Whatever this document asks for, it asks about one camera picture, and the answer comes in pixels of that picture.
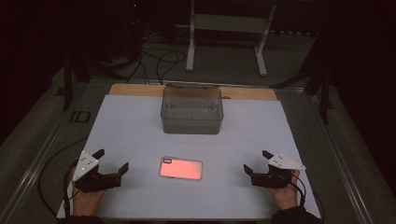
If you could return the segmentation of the white table mat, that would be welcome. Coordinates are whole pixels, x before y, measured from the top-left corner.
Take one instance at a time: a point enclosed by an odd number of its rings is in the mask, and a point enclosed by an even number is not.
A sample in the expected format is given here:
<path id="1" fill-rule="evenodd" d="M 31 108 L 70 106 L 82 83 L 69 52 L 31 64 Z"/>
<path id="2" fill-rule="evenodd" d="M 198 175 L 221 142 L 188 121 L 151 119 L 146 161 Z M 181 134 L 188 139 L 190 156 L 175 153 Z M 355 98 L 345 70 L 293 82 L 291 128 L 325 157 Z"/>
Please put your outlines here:
<path id="1" fill-rule="evenodd" d="M 118 188 L 106 192 L 98 216 L 115 219 L 267 219 L 276 211 L 268 191 L 252 186 L 244 165 L 268 169 L 262 151 L 299 160 L 279 101 L 226 100 L 218 134 L 163 131 L 159 97 L 105 97 L 84 147 L 105 151 L 103 174 L 129 171 Z M 163 157 L 201 161 L 200 180 L 160 175 Z"/>

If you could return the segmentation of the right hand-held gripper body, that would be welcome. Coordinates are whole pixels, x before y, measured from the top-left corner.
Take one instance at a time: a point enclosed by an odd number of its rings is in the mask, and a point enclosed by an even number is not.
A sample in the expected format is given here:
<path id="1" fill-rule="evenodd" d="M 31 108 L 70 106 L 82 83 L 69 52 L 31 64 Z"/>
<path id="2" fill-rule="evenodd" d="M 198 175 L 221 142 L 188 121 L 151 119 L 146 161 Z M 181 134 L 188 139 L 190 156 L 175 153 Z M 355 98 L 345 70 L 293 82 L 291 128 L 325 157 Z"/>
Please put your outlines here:
<path id="1" fill-rule="evenodd" d="M 267 160 L 268 172 L 266 174 L 255 173 L 251 177 L 251 184 L 257 187 L 269 189 L 283 189 L 291 181 L 292 170 L 304 170 L 305 166 L 289 156 L 278 153 Z"/>

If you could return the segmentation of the black tripod stand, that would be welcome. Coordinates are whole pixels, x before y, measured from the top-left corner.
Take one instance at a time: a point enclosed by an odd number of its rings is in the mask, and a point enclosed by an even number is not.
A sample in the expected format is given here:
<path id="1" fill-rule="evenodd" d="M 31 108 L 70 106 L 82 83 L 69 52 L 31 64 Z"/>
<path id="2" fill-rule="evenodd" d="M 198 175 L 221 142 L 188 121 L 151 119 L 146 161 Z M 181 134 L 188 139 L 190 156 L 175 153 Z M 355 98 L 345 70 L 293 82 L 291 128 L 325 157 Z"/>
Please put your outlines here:
<path id="1" fill-rule="evenodd" d="M 73 75 L 80 82 L 90 80 L 85 54 L 75 48 L 68 48 L 64 51 L 64 86 L 56 91 L 56 96 L 64 98 L 63 111 L 67 111 L 73 103 Z"/>
<path id="2" fill-rule="evenodd" d="M 320 93 L 319 115 L 325 124 L 328 124 L 328 106 L 330 103 L 331 65 L 333 53 L 328 44 L 333 44 L 325 31 L 318 33 L 314 44 L 305 57 L 303 64 L 296 76 L 286 79 L 280 83 L 271 85 L 271 89 L 281 90 L 293 83 L 308 77 L 304 86 L 305 95 Z"/>

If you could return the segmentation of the black square floor bracket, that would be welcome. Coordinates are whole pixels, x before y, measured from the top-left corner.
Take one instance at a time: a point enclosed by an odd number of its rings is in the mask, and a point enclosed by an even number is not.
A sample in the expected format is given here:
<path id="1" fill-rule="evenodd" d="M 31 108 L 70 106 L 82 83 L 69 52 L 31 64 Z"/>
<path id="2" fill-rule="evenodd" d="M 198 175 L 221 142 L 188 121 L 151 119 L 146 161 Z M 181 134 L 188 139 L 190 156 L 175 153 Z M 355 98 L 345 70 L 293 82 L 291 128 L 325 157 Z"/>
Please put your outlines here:
<path id="1" fill-rule="evenodd" d="M 74 111 L 69 120 L 70 123 L 87 123 L 91 119 L 92 113 L 89 111 Z"/>

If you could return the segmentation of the grey metal stand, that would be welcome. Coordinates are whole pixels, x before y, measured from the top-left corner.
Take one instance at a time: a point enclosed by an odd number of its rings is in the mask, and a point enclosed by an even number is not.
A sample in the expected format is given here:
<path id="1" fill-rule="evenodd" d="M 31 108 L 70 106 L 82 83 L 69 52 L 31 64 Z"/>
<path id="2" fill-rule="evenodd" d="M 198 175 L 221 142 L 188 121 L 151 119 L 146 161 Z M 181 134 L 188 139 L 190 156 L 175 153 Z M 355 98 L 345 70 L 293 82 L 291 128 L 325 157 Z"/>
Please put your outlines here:
<path id="1" fill-rule="evenodd" d="M 258 65 L 259 75 L 265 77 L 267 75 L 264 58 L 262 55 L 266 39 L 269 35 L 271 23 L 275 16 L 276 5 L 271 4 L 269 13 L 264 18 L 250 18 L 226 15 L 210 15 L 195 12 L 195 0 L 191 0 L 190 12 L 190 40 L 186 59 L 186 70 L 191 72 L 194 68 L 195 56 L 195 31 L 211 30 L 223 32 L 238 32 L 261 34 L 261 42 L 254 48 L 256 61 Z"/>

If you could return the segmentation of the person's left hand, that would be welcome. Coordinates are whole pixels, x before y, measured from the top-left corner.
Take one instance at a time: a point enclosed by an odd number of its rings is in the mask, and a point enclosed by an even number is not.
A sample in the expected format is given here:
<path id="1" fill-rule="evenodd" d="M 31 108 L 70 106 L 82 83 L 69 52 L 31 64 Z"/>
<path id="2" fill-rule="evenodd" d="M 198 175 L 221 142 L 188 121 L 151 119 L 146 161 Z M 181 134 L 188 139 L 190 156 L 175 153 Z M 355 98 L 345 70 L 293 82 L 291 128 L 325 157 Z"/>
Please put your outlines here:
<path id="1" fill-rule="evenodd" d="M 105 190 L 83 192 L 73 183 L 73 215 L 79 217 L 94 217 L 105 195 Z"/>

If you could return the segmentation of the person's right hand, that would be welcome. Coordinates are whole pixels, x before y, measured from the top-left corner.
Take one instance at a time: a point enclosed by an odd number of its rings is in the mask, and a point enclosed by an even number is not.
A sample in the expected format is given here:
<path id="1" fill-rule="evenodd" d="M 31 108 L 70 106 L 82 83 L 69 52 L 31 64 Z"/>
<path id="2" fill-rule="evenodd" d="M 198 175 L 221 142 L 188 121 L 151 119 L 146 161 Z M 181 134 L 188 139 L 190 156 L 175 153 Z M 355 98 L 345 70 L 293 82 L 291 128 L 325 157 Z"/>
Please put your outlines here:
<path id="1" fill-rule="evenodd" d="M 267 189 L 272 198 L 275 200 L 279 210 L 286 210 L 299 205 L 298 190 L 296 188 L 300 172 L 298 170 L 291 171 L 291 181 L 283 189 Z"/>

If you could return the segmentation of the metal frame rail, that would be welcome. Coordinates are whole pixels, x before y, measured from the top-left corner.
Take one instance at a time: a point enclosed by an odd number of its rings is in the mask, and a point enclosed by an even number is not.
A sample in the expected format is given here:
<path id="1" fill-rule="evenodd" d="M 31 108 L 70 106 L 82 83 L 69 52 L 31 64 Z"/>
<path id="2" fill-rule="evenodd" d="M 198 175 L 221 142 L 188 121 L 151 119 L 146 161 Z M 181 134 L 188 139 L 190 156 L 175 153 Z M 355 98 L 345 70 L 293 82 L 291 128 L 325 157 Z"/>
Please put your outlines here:
<path id="1" fill-rule="evenodd" d="M 66 110 L 64 98 L 56 96 L 55 89 L 45 93 L 0 146 L 0 224 L 17 215 L 87 87 L 87 83 L 74 85 Z"/>
<path id="2" fill-rule="evenodd" d="M 320 124 L 322 131 L 324 132 L 324 138 L 329 144 L 330 153 L 332 154 L 332 159 L 335 163 L 335 167 L 340 175 L 343 182 L 346 194 L 350 200 L 350 203 L 355 211 L 355 214 L 360 222 L 360 224 L 374 224 L 372 217 L 366 207 L 361 193 L 359 191 L 358 185 L 355 182 L 352 174 L 350 173 L 347 163 L 345 162 L 340 147 L 337 145 L 336 139 L 332 134 L 332 130 L 328 124 L 325 124 L 319 114 L 319 100 L 316 96 L 307 96 L 307 101 L 310 104 L 311 109 L 315 114 L 316 121 Z"/>

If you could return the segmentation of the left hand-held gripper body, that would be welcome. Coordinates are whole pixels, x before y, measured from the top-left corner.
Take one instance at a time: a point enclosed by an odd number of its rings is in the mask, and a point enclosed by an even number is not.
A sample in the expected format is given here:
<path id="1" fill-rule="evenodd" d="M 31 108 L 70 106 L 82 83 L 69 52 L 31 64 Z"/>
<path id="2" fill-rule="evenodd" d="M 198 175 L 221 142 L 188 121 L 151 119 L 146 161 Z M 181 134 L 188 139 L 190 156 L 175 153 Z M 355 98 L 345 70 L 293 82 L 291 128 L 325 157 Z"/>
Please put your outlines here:
<path id="1" fill-rule="evenodd" d="M 122 175 L 119 175 L 118 172 L 107 175 L 100 174 L 99 160 L 86 151 L 80 153 L 75 172 L 72 174 L 72 181 L 81 191 L 97 192 L 120 186 Z"/>

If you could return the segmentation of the transparent plastic box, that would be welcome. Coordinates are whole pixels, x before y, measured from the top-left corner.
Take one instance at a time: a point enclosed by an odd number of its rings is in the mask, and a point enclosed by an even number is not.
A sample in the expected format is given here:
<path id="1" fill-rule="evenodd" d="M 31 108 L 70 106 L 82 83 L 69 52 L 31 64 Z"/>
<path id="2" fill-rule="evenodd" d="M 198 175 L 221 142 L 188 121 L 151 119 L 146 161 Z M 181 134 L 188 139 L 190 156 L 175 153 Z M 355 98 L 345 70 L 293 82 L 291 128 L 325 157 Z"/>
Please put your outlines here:
<path id="1" fill-rule="evenodd" d="M 218 134 L 224 118 L 217 87 L 166 86 L 161 119 L 165 133 Z"/>

